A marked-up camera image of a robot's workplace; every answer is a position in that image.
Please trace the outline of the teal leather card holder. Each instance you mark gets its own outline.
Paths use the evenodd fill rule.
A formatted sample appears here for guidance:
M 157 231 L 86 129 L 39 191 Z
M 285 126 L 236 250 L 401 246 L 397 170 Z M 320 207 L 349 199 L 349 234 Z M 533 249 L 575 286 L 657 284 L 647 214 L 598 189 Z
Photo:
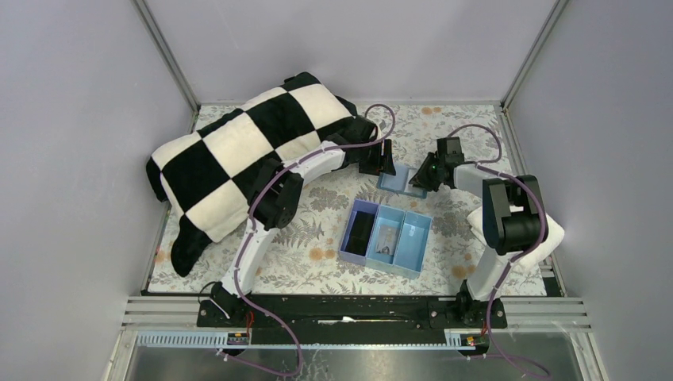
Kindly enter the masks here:
M 427 191 L 410 184 L 410 180 L 417 174 L 417 169 L 405 164 L 394 165 L 395 174 L 381 174 L 377 182 L 377 188 L 395 194 L 425 199 Z

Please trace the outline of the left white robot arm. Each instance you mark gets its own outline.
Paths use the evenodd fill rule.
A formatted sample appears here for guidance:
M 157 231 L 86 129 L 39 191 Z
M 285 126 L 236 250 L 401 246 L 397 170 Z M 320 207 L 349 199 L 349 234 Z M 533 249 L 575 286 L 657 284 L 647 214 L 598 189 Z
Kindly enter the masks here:
M 362 137 L 363 141 L 356 143 L 337 133 L 304 156 L 281 164 L 268 162 L 263 166 L 263 177 L 252 193 L 244 238 L 225 275 L 213 283 L 209 299 L 202 303 L 203 308 L 212 306 L 217 317 L 234 324 L 244 320 L 250 310 L 280 320 L 249 298 L 260 261 L 275 236 L 294 218 L 306 184 L 351 164 L 366 163 L 373 156 L 379 158 L 384 148 L 391 146 L 390 135 L 395 124 L 375 139 L 371 139 L 367 132 L 370 127 L 375 129 L 377 125 L 365 117 L 357 117 L 348 132 L 350 137 Z

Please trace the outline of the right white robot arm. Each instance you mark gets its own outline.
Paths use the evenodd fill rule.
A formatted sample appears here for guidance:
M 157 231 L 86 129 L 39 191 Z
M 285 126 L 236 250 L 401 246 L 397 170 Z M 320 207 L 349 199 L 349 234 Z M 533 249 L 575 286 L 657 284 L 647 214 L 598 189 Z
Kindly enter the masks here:
M 457 137 L 440 138 L 410 185 L 438 191 L 445 185 L 482 200 L 482 229 L 486 242 L 475 272 L 463 281 L 448 318 L 476 328 L 497 315 L 500 289 L 514 264 L 548 237 L 540 185 L 534 175 L 513 176 L 466 161 Z

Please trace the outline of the VIP card in box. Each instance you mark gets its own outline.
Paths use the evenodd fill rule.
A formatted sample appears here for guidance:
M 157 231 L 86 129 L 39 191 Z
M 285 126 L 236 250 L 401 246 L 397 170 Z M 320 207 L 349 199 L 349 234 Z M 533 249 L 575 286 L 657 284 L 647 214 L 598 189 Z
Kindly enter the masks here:
M 375 253 L 393 256 L 398 243 L 399 229 L 381 225 L 375 242 Z

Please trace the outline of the black card in box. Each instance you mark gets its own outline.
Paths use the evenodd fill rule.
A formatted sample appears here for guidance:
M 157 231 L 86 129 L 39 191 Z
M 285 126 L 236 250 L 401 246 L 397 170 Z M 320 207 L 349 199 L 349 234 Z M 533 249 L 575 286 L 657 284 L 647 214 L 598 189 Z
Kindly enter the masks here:
M 360 256 L 366 254 L 374 222 L 374 214 L 362 211 L 356 213 L 345 247 L 347 252 Z

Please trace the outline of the purple open box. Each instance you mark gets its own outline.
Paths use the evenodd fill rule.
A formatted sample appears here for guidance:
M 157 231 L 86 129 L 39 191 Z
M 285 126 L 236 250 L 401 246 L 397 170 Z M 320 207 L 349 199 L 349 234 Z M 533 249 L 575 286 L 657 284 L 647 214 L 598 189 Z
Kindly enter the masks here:
M 364 266 L 379 204 L 355 199 L 339 248 L 341 260 Z

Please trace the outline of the light blue middle box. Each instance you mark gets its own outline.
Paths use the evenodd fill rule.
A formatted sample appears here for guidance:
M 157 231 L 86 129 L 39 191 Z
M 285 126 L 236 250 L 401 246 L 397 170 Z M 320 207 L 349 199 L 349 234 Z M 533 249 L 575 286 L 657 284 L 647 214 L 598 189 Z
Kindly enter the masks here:
M 377 271 L 392 272 L 395 251 L 406 212 L 381 205 L 365 256 L 365 266 Z

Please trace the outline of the light blue box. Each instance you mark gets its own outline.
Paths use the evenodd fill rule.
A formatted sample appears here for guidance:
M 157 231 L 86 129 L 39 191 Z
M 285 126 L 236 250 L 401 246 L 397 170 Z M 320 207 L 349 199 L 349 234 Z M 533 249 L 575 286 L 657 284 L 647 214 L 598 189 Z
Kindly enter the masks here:
M 365 266 L 377 271 L 392 272 L 395 251 L 406 212 L 381 205 L 365 256 Z
M 421 273 L 431 230 L 431 217 L 407 211 L 392 263 L 392 273 L 417 279 Z

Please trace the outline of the light blue right box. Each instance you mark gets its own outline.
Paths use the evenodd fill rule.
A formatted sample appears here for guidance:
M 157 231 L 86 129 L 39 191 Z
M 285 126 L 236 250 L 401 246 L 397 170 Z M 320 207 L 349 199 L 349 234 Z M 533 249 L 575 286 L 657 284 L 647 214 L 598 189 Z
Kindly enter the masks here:
M 431 217 L 407 211 L 392 263 L 392 273 L 417 279 L 421 273 L 431 230 Z

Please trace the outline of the white folded towel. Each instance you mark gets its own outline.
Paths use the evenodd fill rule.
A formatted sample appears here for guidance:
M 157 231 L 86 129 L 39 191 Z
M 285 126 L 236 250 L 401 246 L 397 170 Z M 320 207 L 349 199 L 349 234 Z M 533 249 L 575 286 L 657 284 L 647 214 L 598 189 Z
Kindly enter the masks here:
M 483 235 L 483 208 L 480 206 L 470 212 L 467 216 L 467 222 L 471 227 L 472 233 L 484 245 L 486 240 Z M 547 215 L 547 237 L 530 254 L 519 259 L 513 266 L 515 272 L 522 274 L 531 272 L 539 262 L 549 257 L 552 252 L 560 245 L 564 238 L 563 228 L 549 215 Z

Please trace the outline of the black white checkered blanket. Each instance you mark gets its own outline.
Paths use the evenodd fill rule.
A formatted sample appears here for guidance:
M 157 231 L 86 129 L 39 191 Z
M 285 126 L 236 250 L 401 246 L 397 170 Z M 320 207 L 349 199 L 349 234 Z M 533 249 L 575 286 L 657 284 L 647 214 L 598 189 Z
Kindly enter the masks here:
M 207 126 L 158 147 L 145 171 L 161 202 L 179 217 L 171 249 L 175 272 L 187 276 L 206 247 L 248 216 L 264 163 L 297 159 L 359 117 L 356 106 L 302 72 Z

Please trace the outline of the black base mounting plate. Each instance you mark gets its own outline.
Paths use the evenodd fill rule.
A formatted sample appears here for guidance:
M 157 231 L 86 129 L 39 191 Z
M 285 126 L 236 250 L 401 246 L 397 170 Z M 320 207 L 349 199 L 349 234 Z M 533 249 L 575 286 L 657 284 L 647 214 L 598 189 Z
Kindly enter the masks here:
M 457 302 L 453 297 L 318 296 L 253 294 L 255 310 L 237 299 L 228 306 L 221 298 L 200 304 L 199 328 L 242 329 L 252 343 L 292 344 L 443 344 L 447 329 L 481 332 L 508 326 L 500 300 Z

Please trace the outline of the aluminium frame rail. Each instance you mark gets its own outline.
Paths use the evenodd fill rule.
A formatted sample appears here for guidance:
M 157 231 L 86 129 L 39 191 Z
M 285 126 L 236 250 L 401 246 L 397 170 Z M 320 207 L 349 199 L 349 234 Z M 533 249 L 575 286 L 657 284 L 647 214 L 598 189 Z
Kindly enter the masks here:
M 502 297 L 504 315 L 511 329 L 532 332 L 566 329 L 588 333 L 592 324 L 581 298 Z M 208 313 L 195 296 L 131 296 L 123 325 L 194 328 Z

